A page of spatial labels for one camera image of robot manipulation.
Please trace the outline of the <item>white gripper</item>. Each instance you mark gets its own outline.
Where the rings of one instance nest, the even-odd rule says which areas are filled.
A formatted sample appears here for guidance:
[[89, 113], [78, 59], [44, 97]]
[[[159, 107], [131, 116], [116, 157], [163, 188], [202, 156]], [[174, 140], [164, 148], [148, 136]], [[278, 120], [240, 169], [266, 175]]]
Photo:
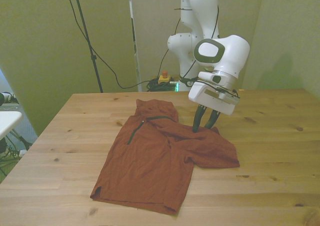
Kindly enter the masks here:
[[213, 111], [204, 127], [211, 129], [220, 113], [231, 115], [240, 101], [236, 93], [208, 82], [195, 82], [188, 94], [188, 98], [199, 104], [193, 120], [193, 132], [198, 131], [206, 107], [213, 109]]

